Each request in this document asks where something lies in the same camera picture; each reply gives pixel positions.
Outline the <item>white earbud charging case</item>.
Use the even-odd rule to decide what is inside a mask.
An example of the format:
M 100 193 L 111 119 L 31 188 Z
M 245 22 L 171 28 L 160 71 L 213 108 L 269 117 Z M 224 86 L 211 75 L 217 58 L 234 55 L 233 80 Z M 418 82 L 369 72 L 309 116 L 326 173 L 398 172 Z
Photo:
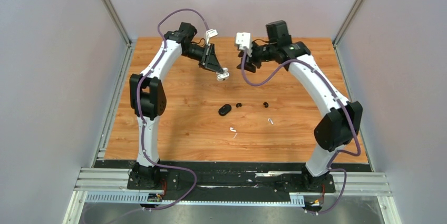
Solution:
M 230 76 L 228 68 L 224 67 L 222 73 L 216 73 L 216 79 L 218 81 L 225 81 Z

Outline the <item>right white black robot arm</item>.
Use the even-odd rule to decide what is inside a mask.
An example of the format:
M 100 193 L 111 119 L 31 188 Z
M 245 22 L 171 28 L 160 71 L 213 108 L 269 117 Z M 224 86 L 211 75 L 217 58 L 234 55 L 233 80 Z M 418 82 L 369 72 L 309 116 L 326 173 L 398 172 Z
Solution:
M 300 185 L 314 191 L 323 185 L 331 165 L 340 153 L 355 157 L 361 155 L 358 140 L 363 107 L 359 101 L 345 97 L 324 75 L 310 49 L 303 42 L 294 42 L 285 21 L 266 24 L 268 41 L 257 44 L 250 33 L 239 32 L 235 45 L 239 50 L 244 80 L 251 86 L 266 84 L 280 70 L 294 76 L 315 102 L 322 119 L 314 129 L 316 147 L 302 168 Z M 246 72 L 256 72 L 263 62 L 278 63 L 272 74 L 260 83 L 248 80 Z

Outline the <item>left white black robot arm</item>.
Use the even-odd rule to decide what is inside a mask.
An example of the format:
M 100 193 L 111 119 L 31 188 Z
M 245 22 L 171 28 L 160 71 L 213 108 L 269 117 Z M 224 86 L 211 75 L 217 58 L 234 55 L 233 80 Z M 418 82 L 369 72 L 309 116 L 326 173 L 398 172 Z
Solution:
M 130 104 L 139 126 L 139 153 L 132 167 L 128 189 L 156 189 L 161 183 L 158 131 L 162 114 L 167 106 L 163 80 L 181 56 L 198 61 L 200 68 L 216 74 L 219 81 L 229 77 L 227 68 L 219 63 L 214 44 L 209 40 L 218 35 L 217 30 L 205 32 L 205 44 L 193 41 L 197 29 L 182 22 L 176 31 L 163 35 L 161 47 L 151 63 L 140 73 L 129 78 Z

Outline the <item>black earbud charging case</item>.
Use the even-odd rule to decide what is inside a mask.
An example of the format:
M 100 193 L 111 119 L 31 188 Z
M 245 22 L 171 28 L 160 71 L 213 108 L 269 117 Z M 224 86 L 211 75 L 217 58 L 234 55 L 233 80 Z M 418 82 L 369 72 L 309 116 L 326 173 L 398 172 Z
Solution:
M 224 104 L 219 110 L 218 114 L 220 116 L 227 115 L 232 110 L 232 106 L 230 104 Z

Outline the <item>left aluminium corner post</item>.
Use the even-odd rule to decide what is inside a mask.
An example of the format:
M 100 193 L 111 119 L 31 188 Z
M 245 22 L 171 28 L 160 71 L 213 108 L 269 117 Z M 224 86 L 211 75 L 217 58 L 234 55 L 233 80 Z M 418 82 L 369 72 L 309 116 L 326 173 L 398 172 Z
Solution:
M 125 42 L 125 44 L 129 47 L 132 44 L 132 38 L 129 36 L 126 28 L 124 27 L 123 22 L 121 21 L 118 12 L 116 11 L 111 0 L 101 0 L 108 14 L 110 15 L 112 22 L 117 28 L 121 38 Z

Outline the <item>aluminium corner post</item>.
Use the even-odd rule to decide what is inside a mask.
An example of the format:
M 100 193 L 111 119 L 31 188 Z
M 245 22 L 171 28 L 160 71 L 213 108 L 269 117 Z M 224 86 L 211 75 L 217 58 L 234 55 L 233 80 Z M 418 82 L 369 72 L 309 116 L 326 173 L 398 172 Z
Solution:
M 129 47 L 132 44 L 132 38 L 129 36 L 126 28 L 124 27 L 123 22 L 121 21 L 118 12 L 116 11 L 111 0 L 101 0 L 108 14 L 110 15 L 112 22 L 117 28 L 121 38 L 125 42 L 125 44 Z
M 342 41 L 345 33 L 347 32 L 349 26 L 351 25 L 351 22 L 355 18 L 357 12 L 360 10 L 361 6 L 363 5 L 365 0 L 355 0 L 352 7 L 350 8 L 348 14 L 346 15 L 344 21 L 342 22 L 338 32 L 336 33 L 335 37 L 333 38 L 333 47 L 337 48 L 340 42 Z

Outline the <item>right aluminium corner post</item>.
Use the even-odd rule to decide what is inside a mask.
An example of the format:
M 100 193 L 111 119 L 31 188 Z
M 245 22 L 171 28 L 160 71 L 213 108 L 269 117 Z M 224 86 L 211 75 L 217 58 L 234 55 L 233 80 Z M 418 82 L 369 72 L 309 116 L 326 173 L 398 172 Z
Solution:
M 333 47 L 337 48 L 340 42 L 342 41 L 345 33 L 347 32 L 349 26 L 351 25 L 351 22 L 355 18 L 357 12 L 360 10 L 361 6 L 363 5 L 365 0 L 355 0 L 352 7 L 350 8 L 348 14 L 346 15 L 344 21 L 342 22 L 338 32 L 336 33 L 335 37 L 333 38 Z

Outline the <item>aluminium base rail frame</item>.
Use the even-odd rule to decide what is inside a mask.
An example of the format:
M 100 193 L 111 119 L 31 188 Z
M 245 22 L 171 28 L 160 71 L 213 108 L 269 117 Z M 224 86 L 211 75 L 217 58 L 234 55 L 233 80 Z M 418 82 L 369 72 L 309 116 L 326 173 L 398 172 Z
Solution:
M 81 169 L 64 223 L 401 223 L 385 174 L 344 164 L 305 190 L 301 163 L 185 162 L 161 186 L 131 182 L 129 163 Z

